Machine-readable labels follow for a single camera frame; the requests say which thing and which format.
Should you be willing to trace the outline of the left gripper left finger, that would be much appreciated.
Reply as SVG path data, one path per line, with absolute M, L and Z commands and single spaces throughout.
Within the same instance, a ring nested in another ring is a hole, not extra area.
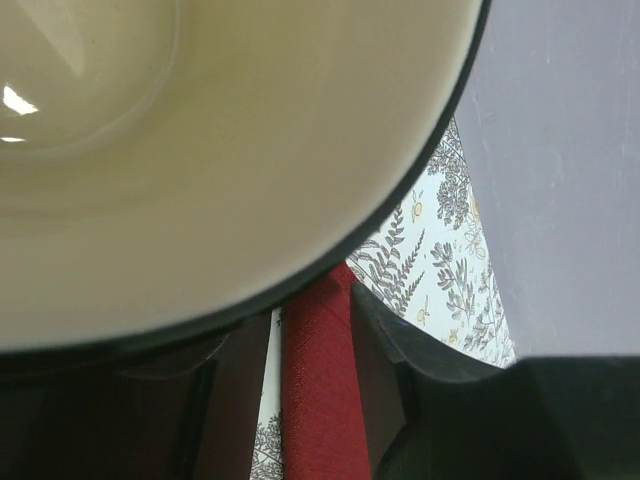
M 146 358 L 1 387 L 5 479 L 246 479 L 271 317 Z

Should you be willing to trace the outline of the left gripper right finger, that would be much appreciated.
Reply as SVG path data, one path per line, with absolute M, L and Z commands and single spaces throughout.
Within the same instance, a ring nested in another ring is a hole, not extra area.
M 376 479 L 635 479 L 639 360 L 498 368 L 404 321 L 364 285 L 350 320 Z

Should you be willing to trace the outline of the dark red cloth napkin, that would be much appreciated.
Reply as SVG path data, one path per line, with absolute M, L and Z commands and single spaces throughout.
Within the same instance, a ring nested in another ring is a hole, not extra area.
M 370 479 L 344 263 L 284 307 L 282 448 L 286 479 Z

